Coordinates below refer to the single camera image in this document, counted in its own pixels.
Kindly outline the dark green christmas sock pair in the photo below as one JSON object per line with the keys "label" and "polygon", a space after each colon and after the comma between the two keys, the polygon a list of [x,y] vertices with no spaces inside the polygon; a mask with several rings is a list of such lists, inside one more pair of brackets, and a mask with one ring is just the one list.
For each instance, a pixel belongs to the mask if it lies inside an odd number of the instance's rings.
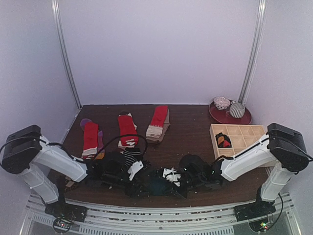
{"label": "dark green christmas sock pair", "polygon": [[168,196],[171,194],[172,186],[166,179],[151,175],[147,188],[152,196]]}

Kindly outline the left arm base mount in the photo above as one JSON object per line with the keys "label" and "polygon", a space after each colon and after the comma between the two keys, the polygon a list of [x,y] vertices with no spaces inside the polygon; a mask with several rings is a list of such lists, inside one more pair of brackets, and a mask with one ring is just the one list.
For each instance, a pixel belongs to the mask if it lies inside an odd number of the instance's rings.
{"label": "left arm base mount", "polygon": [[58,234],[69,232],[75,222],[84,222],[88,208],[69,203],[45,204],[45,213],[54,216],[52,228]]}

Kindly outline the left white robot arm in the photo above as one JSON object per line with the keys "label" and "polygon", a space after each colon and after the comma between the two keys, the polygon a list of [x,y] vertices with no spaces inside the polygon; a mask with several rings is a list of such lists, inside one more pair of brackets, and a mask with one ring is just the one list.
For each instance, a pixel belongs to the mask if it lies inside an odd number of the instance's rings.
{"label": "left white robot arm", "polygon": [[9,135],[0,148],[0,154],[2,169],[20,176],[59,217],[70,213],[70,206],[63,199],[64,190],[52,183],[39,165],[53,169],[75,183],[121,186],[129,197],[150,195],[149,189],[136,179],[137,174],[149,165],[142,159],[142,153],[128,160],[123,153],[107,152],[101,148],[92,159],[77,158],[62,144],[49,142],[41,134],[39,126],[31,125]]}

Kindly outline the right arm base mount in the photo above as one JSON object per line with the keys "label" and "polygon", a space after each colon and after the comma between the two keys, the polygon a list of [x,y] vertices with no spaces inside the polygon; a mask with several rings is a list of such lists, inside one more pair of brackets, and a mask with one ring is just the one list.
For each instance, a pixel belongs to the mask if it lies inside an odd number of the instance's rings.
{"label": "right arm base mount", "polygon": [[257,233],[266,232],[270,228],[271,221],[268,216],[273,216],[274,212],[276,212],[274,201],[255,201],[234,207],[237,221],[248,220],[249,227]]}

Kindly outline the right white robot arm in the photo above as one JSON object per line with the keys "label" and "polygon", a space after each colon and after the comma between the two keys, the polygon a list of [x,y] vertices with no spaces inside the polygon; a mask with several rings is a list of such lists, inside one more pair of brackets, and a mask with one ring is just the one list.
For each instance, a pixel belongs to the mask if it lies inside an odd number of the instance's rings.
{"label": "right white robot arm", "polygon": [[267,129],[255,143],[233,156],[220,156],[208,164],[199,156],[188,154],[181,159],[179,170],[166,168],[162,177],[178,188],[205,186],[216,190],[225,182],[235,181],[255,168],[275,162],[269,178],[257,193],[258,200],[251,204],[253,215],[261,216],[292,175],[304,170],[313,160],[300,132],[277,123]]}

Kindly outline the black red yellow argyle sock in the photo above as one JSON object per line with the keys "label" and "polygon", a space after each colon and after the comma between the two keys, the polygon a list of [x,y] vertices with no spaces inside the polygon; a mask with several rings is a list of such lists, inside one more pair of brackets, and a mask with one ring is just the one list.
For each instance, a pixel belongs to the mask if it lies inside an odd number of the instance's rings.
{"label": "black red yellow argyle sock", "polygon": [[231,140],[229,136],[223,134],[222,132],[215,135],[216,143],[218,148],[231,148]]}

